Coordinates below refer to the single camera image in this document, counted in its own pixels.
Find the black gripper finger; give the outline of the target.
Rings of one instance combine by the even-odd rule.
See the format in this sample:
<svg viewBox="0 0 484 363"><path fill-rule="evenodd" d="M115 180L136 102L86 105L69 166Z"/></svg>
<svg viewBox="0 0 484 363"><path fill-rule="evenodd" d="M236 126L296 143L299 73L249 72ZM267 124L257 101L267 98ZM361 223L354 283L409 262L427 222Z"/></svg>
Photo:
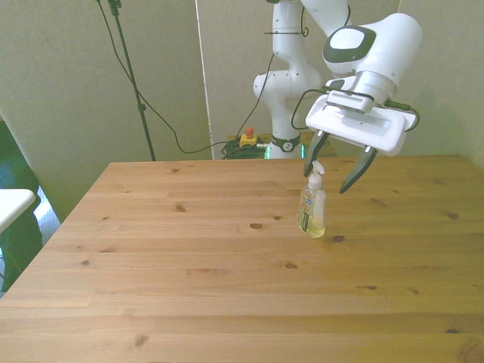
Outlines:
<svg viewBox="0 0 484 363"><path fill-rule="evenodd" d="M377 149L371 146L366 146L361 152L355 168L346 176L341 184L340 193L343 194L349 190L368 170L377 155Z"/></svg>
<svg viewBox="0 0 484 363"><path fill-rule="evenodd" d="M313 170L313 162L317 160L318 152L324 146L329 134L318 130L312 137L309 149L306 153L303 175L308 177Z"/></svg>

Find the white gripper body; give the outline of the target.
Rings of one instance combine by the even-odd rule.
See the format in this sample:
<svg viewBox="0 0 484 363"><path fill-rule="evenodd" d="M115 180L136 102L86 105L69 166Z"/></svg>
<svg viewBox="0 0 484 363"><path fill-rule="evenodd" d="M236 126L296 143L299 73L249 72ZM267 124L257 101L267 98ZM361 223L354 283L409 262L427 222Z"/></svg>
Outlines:
<svg viewBox="0 0 484 363"><path fill-rule="evenodd" d="M374 107L369 113L357 113L327 103L322 95L306 117L310 129L360 147L373 147L387 156L402 149L406 131L416 123L416 115L400 110Z"/></svg>

